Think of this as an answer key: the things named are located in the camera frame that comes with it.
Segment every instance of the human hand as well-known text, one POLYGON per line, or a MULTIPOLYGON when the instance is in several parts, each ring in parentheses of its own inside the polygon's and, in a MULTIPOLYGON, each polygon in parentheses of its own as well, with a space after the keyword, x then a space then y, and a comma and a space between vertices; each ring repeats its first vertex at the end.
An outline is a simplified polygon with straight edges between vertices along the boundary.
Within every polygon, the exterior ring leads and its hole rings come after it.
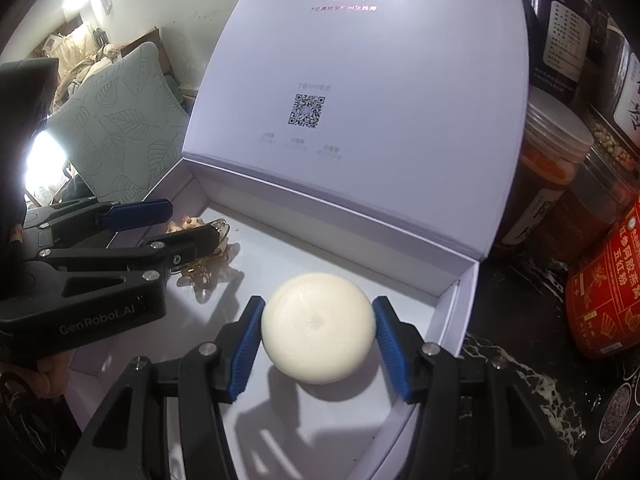
POLYGON ((16 365, 0 363, 0 375, 11 372, 22 378, 38 398, 51 399, 62 395, 69 382, 68 364, 70 352, 40 359, 38 371, 27 370, 16 365))

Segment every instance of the red container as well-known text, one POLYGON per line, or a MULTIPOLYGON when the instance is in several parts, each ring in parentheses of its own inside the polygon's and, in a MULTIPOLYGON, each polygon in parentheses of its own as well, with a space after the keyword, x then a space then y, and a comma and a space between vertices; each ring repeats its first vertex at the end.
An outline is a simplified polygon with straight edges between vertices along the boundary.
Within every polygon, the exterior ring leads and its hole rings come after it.
POLYGON ((640 343, 640 199, 569 269, 565 295, 569 327, 587 357, 640 343))

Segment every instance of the cream-colored ball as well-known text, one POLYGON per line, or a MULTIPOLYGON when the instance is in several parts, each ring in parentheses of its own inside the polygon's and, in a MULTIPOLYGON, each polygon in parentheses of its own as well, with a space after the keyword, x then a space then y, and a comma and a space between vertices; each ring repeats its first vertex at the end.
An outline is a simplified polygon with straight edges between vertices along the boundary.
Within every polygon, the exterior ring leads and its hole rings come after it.
POLYGON ((376 336, 373 307, 349 280, 312 272, 276 290, 262 313, 262 342, 274 365, 303 383, 351 375, 376 336))

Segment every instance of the open gift box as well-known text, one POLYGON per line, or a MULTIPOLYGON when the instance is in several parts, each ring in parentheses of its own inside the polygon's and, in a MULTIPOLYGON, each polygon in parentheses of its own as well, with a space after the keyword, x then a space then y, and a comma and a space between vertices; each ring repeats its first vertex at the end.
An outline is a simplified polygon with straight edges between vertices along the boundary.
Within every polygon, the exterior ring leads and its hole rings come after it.
MULTIPOLYGON (((79 425, 132 358, 180 357, 251 295, 268 301, 304 272, 388 296, 458 354, 516 165, 527 69, 520 0, 240 0, 184 158, 147 197, 171 200, 175 219, 225 218, 229 261, 213 290, 171 276, 164 318, 76 351, 67 400, 79 425)), ((161 232, 121 232, 112 246, 161 232)), ((354 375, 324 386, 295 383, 260 348, 223 409, 239 478, 396 478, 416 415, 375 344, 354 375)))

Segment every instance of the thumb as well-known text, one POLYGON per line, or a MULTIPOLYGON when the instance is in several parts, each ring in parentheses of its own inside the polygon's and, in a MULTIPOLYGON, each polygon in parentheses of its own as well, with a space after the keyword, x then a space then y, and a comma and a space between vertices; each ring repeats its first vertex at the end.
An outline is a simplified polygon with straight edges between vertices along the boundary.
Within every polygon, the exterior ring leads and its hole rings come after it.
POLYGON ((49 383, 49 378, 45 374, 34 372, 33 370, 27 370, 26 368, 20 368, 15 365, 0 363, 0 375, 7 372, 14 373, 24 380, 24 382, 26 382, 33 390, 36 397, 45 397, 49 394, 51 385, 49 383))

